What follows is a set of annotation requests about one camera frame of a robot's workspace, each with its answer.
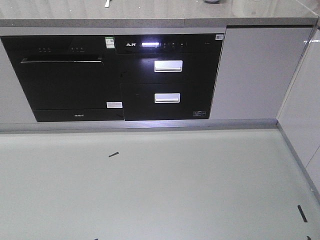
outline appliance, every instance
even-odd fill
[[[3,36],[38,122],[208,119],[223,34]]]
[[[126,121],[208,119],[223,34],[116,35]]]
[[[112,41],[89,36],[3,36],[38,122],[123,120]]]

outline white label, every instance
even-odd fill
[[[107,109],[122,109],[122,101],[108,101],[106,103]]]
[[[224,35],[223,34],[215,35],[215,40],[223,40],[223,39],[224,39]]]
[[[115,39],[113,36],[106,36],[104,39],[105,39],[105,46],[107,49],[115,48]]]

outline small black strip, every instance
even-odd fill
[[[119,154],[119,152],[117,151],[117,152],[115,152],[115,153],[113,153],[113,154],[111,154],[111,155],[109,155],[109,158],[111,158],[111,157],[113,157],[113,156],[115,156],[115,155],[117,155],[117,154]]]
[[[302,217],[303,221],[304,221],[305,223],[307,223],[308,220],[307,220],[307,218],[306,218],[306,216],[305,216],[305,214],[304,214],[304,211],[302,211],[302,208],[301,208],[300,205],[298,205],[298,209],[299,209],[299,212],[300,212],[300,214],[301,214],[301,217]]]

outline gray countertop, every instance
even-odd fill
[[[318,0],[0,0],[0,27],[191,28],[313,25]]]

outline white cabinet door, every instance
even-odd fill
[[[228,28],[211,119],[275,119],[311,28]]]
[[[320,30],[310,43],[278,118],[304,166],[308,164],[320,145],[319,63]]]

